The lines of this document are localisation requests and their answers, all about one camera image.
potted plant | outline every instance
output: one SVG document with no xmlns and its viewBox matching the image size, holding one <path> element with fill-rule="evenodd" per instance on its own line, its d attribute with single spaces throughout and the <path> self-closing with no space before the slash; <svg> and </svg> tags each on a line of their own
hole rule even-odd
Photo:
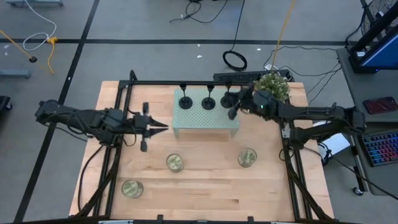
<svg viewBox="0 0 398 224">
<path fill-rule="evenodd" d="M 267 90 L 275 99 L 284 102 L 289 98 L 289 86 L 287 79 L 277 72 L 264 75 L 260 80 L 254 81 L 255 90 Z"/>
</svg>

wooden table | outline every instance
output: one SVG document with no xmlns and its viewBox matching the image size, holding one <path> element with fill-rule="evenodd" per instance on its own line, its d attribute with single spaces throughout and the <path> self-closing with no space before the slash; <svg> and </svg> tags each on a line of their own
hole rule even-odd
<svg viewBox="0 0 398 224">
<path fill-rule="evenodd" d="M 289 86 L 290 102 L 295 106 L 307 106 L 303 84 L 289 83 Z M 102 83 L 97 110 L 114 106 L 117 87 L 118 82 Z M 238 113 L 241 127 L 234 138 L 223 130 L 181 130 L 180 138 L 176 139 L 171 128 L 176 89 L 179 86 L 133 86 L 129 108 L 140 111 L 142 103 L 148 101 L 152 117 L 168 124 L 170 129 L 148 140 L 148 152 L 140 151 L 139 141 L 133 147 L 123 146 L 111 218 L 154 220 L 163 214 L 165 220 L 245 221 L 253 216 L 255 221 L 294 221 L 286 166 L 278 157 L 282 149 L 279 126 L 273 121 L 265 122 L 260 117 Z M 126 91 L 121 105 L 124 105 L 125 95 Z M 308 128 L 312 122 L 295 121 L 295 125 Z M 127 142 L 134 140 L 131 135 L 125 138 Z M 81 167 L 98 146 L 97 140 L 88 141 Z M 315 141 L 309 141 L 306 146 L 317 150 Z M 246 147 L 254 149 L 258 155 L 250 168 L 243 168 L 237 162 L 239 152 Z M 185 167 L 180 173 L 172 173 L 166 166 L 165 160 L 172 153 L 180 154 L 184 160 Z M 300 153 L 308 191 L 326 214 L 333 217 L 319 156 L 306 150 Z M 103 157 L 104 150 L 88 165 L 82 205 L 98 186 Z M 128 179 L 143 183 L 141 197 L 132 199 L 121 193 L 121 186 Z M 78 185 L 70 214 L 77 212 L 77 190 Z M 305 217 L 302 197 L 298 195 L 301 217 Z M 104 213 L 107 196 L 106 189 L 100 214 Z"/>
</svg>

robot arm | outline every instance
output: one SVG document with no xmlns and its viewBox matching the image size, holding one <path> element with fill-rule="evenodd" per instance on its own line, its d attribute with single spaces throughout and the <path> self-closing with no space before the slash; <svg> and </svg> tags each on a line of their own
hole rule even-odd
<svg viewBox="0 0 398 224">
<path fill-rule="evenodd" d="M 237 93 L 225 95 L 234 106 L 228 112 L 229 119 L 235 119 L 238 109 L 255 114 L 265 120 L 287 123 L 295 119 L 325 120 L 326 124 L 312 128 L 293 128 L 283 130 L 283 138 L 289 139 L 293 147 L 302 149 L 309 139 L 322 141 L 337 133 L 361 134 L 365 130 L 365 118 L 356 108 L 332 107 L 296 107 L 276 100 L 269 92 L 254 92 L 253 85 L 243 87 Z"/>
<path fill-rule="evenodd" d="M 116 109 L 78 110 L 60 105 L 55 100 L 41 101 L 35 116 L 41 124 L 62 123 L 75 134 L 90 134 L 100 144 L 114 146 L 123 134 L 142 135 L 141 151 L 147 151 L 146 139 L 167 130 L 162 124 L 148 116 L 149 105 L 144 103 L 142 114 L 135 112 L 133 118 L 123 119 L 123 111 Z"/>
</svg>

gray floor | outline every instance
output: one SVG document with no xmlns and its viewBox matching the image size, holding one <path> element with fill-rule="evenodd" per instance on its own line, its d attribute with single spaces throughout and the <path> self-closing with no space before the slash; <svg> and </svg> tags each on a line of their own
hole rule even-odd
<svg viewBox="0 0 398 224">
<path fill-rule="evenodd" d="M 276 40 L 289 8 L 289 0 L 246 1 L 239 39 Z M 64 0 L 65 7 L 37 7 L 37 12 L 57 23 L 60 39 L 80 38 L 93 0 Z M 101 0 L 91 26 L 89 39 L 232 39 L 238 21 L 240 0 L 230 0 L 212 24 L 191 20 L 169 20 L 180 17 L 186 0 Z M 222 6 L 223 1 L 203 1 L 198 18 L 206 20 Z M 360 20 L 361 5 L 357 0 L 297 1 L 287 26 L 284 40 L 344 40 Z M 0 28 L 15 38 L 34 32 L 52 31 L 52 25 L 28 9 L 12 8 L 0 2 Z M 0 95 L 12 97 L 14 109 L 0 125 L 0 223 L 12 222 L 40 151 L 46 129 L 34 121 L 40 100 L 57 99 L 77 44 L 57 44 L 52 65 L 55 75 L 30 64 L 14 46 L 1 44 L 0 68 L 28 68 L 29 80 L 0 79 Z M 212 80 L 214 73 L 230 72 L 221 58 L 230 45 L 109 45 L 86 44 L 68 92 L 66 105 L 77 108 L 95 106 L 103 80 L 127 79 L 134 69 L 140 80 Z M 237 45 L 245 55 L 250 70 L 261 70 L 274 45 Z M 34 54 L 46 64 L 51 48 L 44 45 Z M 283 49 L 276 66 L 288 65 L 304 74 L 326 72 L 335 64 L 333 51 Z M 307 91 L 320 78 L 295 77 L 304 82 Z M 308 98 L 312 99 L 322 85 Z M 314 106 L 333 102 L 352 106 L 344 76 L 338 72 L 325 87 Z M 65 133 L 55 132 L 25 221 L 63 218 L 68 215 L 85 144 Z M 354 175 L 333 162 L 325 167 L 326 181 L 336 218 L 358 223 L 398 223 L 398 203 L 387 197 L 351 193 L 356 185 Z"/>
</svg>

smartphone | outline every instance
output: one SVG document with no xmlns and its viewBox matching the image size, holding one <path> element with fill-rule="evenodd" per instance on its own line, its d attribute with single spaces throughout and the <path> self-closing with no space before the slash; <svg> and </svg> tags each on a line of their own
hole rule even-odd
<svg viewBox="0 0 398 224">
<path fill-rule="evenodd" d="M 363 101 L 363 105 L 369 114 L 379 114 L 398 110 L 398 104 L 392 96 L 365 100 Z"/>
</svg>

